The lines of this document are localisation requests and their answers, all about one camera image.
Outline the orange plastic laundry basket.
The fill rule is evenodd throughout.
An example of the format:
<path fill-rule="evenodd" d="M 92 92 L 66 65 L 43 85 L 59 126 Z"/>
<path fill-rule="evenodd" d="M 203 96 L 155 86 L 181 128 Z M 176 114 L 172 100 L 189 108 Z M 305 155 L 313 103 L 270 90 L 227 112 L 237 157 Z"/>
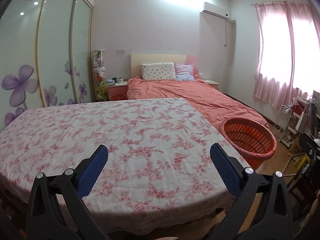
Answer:
<path fill-rule="evenodd" d="M 251 119 L 225 120 L 221 125 L 221 133 L 254 170 L 271 159 L 277 149 L 272 132 Z"/>

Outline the salmon pink bed duvet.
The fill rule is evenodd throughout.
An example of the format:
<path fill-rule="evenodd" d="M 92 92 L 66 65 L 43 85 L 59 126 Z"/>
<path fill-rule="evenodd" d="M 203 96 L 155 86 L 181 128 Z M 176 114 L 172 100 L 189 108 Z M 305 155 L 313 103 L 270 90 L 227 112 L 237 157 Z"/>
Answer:
<path fill-rule="evenodd" d="M 129 100 L 184 98 L 218 131 L 224 121 L 231 118 L 250 119 L 268 126 L 267 121 L 257 111 L 221 93 L 198 76 L 194 81 L 144 81 L 141 77 L 135 77 L 129 79 L 127 85 Z"/>

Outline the floral white pink tablecloth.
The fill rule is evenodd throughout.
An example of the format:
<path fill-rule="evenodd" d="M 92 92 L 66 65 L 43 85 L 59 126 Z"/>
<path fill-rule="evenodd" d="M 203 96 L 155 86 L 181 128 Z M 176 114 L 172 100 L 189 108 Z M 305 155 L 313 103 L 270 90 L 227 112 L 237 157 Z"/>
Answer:
<path fill-rule="evenodd" d="M 247 166 L 184 99 L 29 109 L 1 132 L 1 186 L 27 202 L 37 173 L 59 175 L 104 145 L 108 161 L 84 202 L 105 231 L 144 235 L 232 206 L 214 143 Z"/>

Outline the clear tube of plush toys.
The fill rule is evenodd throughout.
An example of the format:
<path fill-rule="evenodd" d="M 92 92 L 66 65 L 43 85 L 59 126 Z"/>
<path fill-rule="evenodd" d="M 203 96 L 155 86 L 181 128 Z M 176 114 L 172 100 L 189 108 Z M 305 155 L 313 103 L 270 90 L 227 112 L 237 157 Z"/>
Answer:
<path fill-rule="evenodd" d="M 94 87 L 97 93 L 97 100 L 106 101 L 106 69 L 104 64 L 103 52 L 105 50 L 95 50 L 93 52 L 93 78 Z"/>

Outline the far bedside table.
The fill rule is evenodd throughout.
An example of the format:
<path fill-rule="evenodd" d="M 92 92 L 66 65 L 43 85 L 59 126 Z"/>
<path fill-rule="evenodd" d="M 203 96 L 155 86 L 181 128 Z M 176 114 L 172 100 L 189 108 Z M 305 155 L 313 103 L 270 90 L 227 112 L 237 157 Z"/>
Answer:
<path fill-rule="evenodd" d="M 212 87 L 212 88 L 214 88 L 214 89 L 216 89 L 216 90 L 219 89 L 219 83 L 217 83 L 217 82 L 215 82 L 215 81 L 213 81 L 213 80 L 204 80 L 204 82 L 205 82 L 206 84 L 208 84 L 210 87 Z"/>

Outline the pink bedside table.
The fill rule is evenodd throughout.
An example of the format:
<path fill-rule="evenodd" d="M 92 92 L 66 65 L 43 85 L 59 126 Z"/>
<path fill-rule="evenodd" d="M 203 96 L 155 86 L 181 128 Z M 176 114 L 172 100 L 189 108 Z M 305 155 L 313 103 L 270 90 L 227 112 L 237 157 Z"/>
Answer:
<path fill-rule="evenodd" d="M 115 83 L 107 88 L 108 98 L 110 101 L 127 100 L 127 91 L 127 81 Z"/>

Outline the striped pink pillow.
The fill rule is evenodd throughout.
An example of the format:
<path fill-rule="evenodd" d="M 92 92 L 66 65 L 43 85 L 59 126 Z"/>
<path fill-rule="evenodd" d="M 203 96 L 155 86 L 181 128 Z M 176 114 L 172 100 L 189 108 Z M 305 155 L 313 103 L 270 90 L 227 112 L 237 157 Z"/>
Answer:
<path fill-rule="evenodd" d="M 175 75 L 177 81 L 194 81 L 194 66 L 175 64 Z"/>

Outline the floral white pillow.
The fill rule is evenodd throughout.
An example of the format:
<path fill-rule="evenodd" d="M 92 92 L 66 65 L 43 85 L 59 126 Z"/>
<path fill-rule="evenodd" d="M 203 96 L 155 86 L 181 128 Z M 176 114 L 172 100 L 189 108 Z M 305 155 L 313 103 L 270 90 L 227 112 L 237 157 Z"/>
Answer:
<path fill-rule="evenodd" d="M 174 63 L 141 64 L 142 79 L 144 81 L 175 80 Z"/>

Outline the pink window curtain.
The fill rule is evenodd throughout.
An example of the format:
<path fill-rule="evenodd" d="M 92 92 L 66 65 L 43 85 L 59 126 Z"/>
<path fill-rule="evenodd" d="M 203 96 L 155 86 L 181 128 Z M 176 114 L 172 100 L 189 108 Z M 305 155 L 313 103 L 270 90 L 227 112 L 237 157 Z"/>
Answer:
<path fill-rule="evenodd" d="M 319 17 L 308 3 L 253 5 L 259 57 L 253 96 L 279 109 L 293 98 L 319 91 Z"/>

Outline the cream pink headboard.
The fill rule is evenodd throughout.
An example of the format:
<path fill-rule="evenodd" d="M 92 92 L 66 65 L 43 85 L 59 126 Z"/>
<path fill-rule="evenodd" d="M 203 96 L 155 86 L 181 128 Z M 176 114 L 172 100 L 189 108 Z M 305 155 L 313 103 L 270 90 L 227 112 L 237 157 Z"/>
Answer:
<path fill-rule="evenodd" d="M 183 54 L 132 54 L 131 55 L 131 78 L 142 77 L 141 64 L 150 63 L 177 63 L 183 65 L 193 65 L 194 74 L 199 74 L 199 59 L 192 55 Z"/>

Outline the wardrobe with purple flowers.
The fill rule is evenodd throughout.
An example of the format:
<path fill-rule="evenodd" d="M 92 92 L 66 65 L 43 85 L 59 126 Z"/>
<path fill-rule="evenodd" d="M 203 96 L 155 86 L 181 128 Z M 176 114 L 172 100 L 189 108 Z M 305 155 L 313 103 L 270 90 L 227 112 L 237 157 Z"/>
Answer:
<path fill-rule="evenodd" d="M 89 0 L 4 0 L 1 128 L 23 112 L 93 100 Z"/>

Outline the white wall socket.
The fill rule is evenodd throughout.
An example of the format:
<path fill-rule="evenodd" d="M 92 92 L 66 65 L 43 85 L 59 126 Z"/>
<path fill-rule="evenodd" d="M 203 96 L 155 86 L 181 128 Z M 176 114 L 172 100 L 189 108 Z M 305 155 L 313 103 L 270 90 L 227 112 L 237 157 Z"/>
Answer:
<path fill-rule="evenodd" d="M 118 49 L 117 53 L 118 54 L 123 54 L 123 53 L 126 53 L 126 50 L 125 49 Z"/>

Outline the white wall air conditioner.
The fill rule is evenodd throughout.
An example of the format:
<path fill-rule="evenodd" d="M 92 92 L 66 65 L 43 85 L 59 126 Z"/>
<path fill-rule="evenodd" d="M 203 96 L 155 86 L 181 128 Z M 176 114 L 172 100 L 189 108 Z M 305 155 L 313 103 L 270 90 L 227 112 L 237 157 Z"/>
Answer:
<path fill-rule="evenodd" d="M 203 11 L 205 14 L 212 15 L 215 17 L 218 17 L 220 19 L 223 19 L 225 21 L 229 20 L 229 12 L 228 10 L 218 7 L 217 5 L 213 5 L 208 2 L 204 2 Z"/>

